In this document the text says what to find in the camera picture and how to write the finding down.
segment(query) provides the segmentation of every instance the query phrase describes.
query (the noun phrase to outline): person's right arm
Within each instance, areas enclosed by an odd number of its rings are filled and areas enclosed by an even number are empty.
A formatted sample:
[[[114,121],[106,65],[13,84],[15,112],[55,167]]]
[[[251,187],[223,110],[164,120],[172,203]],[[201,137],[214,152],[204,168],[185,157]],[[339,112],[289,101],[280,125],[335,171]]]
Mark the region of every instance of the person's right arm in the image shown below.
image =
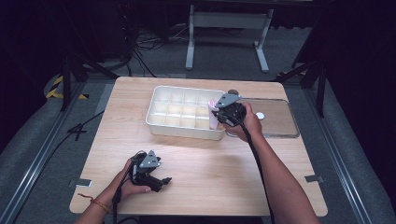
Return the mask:
[[[247,110],[244,124],[260,158],[267,197],[276,223],[319,223],[303,188],[263,137],[262,125],[250,104],[244,104],[244,107]],[[224,127],[227,132],[236,133],[247,141],[240,126]]]

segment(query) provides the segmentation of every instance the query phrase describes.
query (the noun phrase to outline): white plastic box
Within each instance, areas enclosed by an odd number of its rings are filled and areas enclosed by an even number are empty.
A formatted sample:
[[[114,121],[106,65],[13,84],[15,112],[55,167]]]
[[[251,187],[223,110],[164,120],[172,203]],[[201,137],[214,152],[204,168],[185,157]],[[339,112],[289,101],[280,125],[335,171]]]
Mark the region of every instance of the white plastic box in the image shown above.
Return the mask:
[[[220,140],[224,129],[209,128],[207,103],[217,101],[223,94],[224,91],[158,86],[146,123],[153,134]]]

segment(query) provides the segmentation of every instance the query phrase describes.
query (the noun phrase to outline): wooden table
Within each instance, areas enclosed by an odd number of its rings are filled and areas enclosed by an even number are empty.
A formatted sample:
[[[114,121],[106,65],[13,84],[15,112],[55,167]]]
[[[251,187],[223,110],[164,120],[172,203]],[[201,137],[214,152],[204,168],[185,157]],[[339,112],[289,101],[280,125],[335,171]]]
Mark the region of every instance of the wooden table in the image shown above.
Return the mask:
[[[172,177],[160,192],[133,195],[119,205],[120,214],[192,216],[268,216],[261,178],[247,143],[224,134],[219,141],[154,135],[145,122],[154,88],[160,85],[228,91],[244,97],[287,100],[279,83],[204,79],[120,77],[110,95],[70,210],[82,213],[90,203],[78,193],[96,196],[137,151],[151,149],[161,157],[152,176]],[[268,138],[279,158],[303,186],[315,212],[327,214],[318,182],[301,136]]]

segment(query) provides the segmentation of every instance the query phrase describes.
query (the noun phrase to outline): hand-mounted device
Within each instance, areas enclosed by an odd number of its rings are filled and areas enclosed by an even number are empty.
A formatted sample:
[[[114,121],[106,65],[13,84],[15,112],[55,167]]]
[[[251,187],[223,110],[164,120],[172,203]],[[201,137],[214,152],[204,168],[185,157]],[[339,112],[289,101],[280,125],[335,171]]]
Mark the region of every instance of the hand-mounted device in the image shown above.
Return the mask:
[[[219,111],[212,111],[212,113],[218,118],[220,123],[226,123],[235,127],[244,121],[247,114],[245,107],[237,103],[240,99],[242,99],[242,97],[238,94],[224,93],[215,106]]]
[[[160,166],[160,157],[157,157],[153,150],[149,153],[141,151],[131,158],[131,168],[129,169],[129,177],[134,185],[149,186],[151,190],[160,191],[163,185],[167,185],[171,181],[171,177],[163,180],[157,179],[150,175],[157,167]]]

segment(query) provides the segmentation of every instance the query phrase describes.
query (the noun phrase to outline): orange string bracelet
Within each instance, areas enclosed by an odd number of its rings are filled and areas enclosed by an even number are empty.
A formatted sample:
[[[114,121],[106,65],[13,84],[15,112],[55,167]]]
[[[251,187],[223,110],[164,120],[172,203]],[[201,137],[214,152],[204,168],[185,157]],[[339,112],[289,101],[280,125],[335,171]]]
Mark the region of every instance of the orange string bracelet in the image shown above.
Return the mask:
[[[93,197],[83,195],[82,193],[79,193],[78,195],[81,196],[81,197],[84,197],[84,198],[90,198],[91,199],[91,203],[96,203],[97,205],[101,206],[108,214],[110,213],[110,209],[107,206],[105,206],[103,203],[97,201]]]

